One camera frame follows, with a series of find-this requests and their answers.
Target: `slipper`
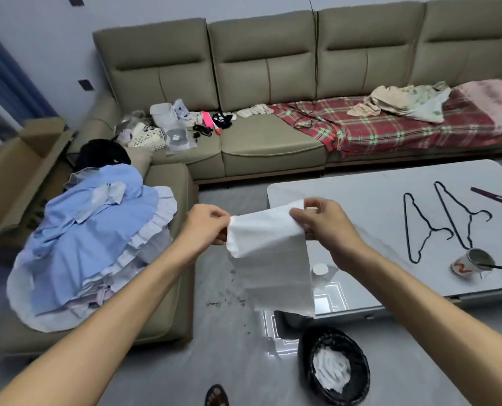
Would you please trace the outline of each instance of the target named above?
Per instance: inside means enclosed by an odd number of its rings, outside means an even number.
[[[208,390],[204,406],[229,406],[227,393],[220,384],[215,384]]]

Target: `red plaid blanket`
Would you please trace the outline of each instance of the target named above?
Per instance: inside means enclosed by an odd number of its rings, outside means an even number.
[[[452,90],[443,106],[445,122],[432,124],[390,115],[359,118],[347,111],[364,97],[328,98],[276,104],[275,115],[292,127],[317,138],[328,151],[342,155],[370,154],[414,148],[479,147],[498,143],[494,122],[461,92]]]

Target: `cardboard box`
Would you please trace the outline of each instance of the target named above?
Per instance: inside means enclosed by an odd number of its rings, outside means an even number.
[[[0,145],[0,238],[12,237],[20,224],[26,225],[26,210],[72,135],[62,118],[41,118],[27,120],[18,137]],[[23,246],[25,239],[17,246]]]

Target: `curtain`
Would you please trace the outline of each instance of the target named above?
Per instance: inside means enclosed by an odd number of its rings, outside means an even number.
[[[28,118],[57,116],[1,43],[0,105],[21,125]]]

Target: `gray floor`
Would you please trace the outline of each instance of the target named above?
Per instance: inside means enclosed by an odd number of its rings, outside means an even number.
[[[231,214],[267,207],[272,182],[231,184],[201,191],[200,202]],[[183,349],[149,348],[130,353],[100,405],[202,405],[207,389],[221,383],[232,406],[319,404],[303,389],[295,354],[275,355],[261,314],[252,311],[224,247],[210,247],[197,262],[195,337]],[[4,277],[0,276],[0,303]],[[208,305],[220,302],[220,306]],[[502,305],[471,311],[502,333]],[[371,369],[364,405],[467,405],[412,337],[393,320],[342,327],[363,349]],[[24,366],[23,359],[0,358],[0,389]]]

